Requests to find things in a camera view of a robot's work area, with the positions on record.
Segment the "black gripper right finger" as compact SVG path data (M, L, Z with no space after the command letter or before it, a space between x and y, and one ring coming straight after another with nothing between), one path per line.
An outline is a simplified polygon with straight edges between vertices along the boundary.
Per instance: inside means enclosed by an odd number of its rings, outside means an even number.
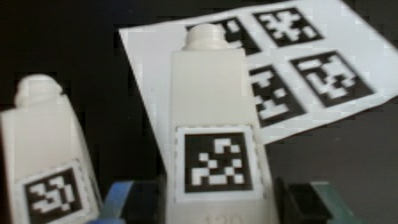
M363 224L329 182L274 182L281 224Z

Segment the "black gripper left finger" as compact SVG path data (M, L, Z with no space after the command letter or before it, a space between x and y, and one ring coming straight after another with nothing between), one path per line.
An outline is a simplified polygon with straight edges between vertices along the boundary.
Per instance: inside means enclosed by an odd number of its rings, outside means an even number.
M113 183L100 215L88 224L164 224L157 179Z

